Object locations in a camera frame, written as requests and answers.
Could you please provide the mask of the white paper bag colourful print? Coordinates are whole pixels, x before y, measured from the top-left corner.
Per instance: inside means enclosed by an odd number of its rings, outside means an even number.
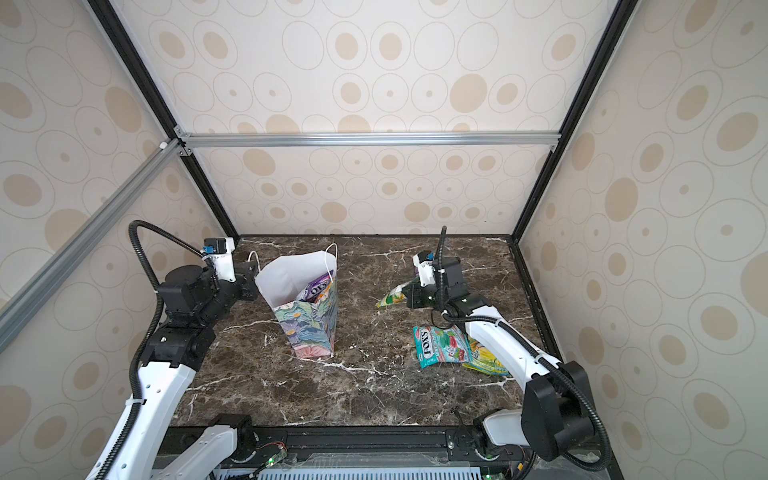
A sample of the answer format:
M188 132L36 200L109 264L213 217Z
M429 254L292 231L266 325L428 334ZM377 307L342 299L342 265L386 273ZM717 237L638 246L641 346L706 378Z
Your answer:
M281 256L259 270L255 282L300 359L334 354L339 313L337 245L302 255ZM333 272L333 283L314 303L297 301L306 284Z

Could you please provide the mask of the small purple candy bag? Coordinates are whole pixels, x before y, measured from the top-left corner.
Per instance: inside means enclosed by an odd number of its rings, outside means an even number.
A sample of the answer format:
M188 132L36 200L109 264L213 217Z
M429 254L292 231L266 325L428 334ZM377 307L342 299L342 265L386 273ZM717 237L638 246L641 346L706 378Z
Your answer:
M309 281L296 297L297 301L314 303L333 283L333 272L325 274Z

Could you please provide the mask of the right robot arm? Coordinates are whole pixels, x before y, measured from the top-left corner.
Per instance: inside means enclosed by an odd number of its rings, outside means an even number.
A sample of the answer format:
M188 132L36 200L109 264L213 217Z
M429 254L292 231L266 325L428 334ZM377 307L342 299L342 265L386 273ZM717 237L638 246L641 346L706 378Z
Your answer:
M507 446L528 447L541 459L565 457L597 471L611 459L607 430L596 412L586 371L562 363L515 329L483 296L469 291L456 257L428 251L413 258L415 278L402 292L411 309L430 309L453 329L486 348L517 382L523 403L477 420L477 451L497 456Z

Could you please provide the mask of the green snack bag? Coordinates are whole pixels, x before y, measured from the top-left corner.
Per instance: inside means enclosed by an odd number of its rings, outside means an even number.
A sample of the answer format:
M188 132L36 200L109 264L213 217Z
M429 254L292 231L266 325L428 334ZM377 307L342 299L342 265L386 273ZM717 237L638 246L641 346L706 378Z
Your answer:
M384 298L379 300L376 304L377 308L385 308L388 306L400 304L406 301L407 297L404 290L410 285L410 282L405 282L394 287L389 291Z

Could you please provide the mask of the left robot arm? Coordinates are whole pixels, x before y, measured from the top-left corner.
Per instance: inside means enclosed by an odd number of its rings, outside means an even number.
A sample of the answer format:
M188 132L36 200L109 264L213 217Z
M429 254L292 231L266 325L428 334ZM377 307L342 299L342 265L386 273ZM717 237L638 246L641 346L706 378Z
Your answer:
M258 296L257 262L233 266L220 279L210 267L187 265L159 284L167 320L138 347L129 370L131 396L90 479L148 479L184 391L216 338L214 326L240 300Z

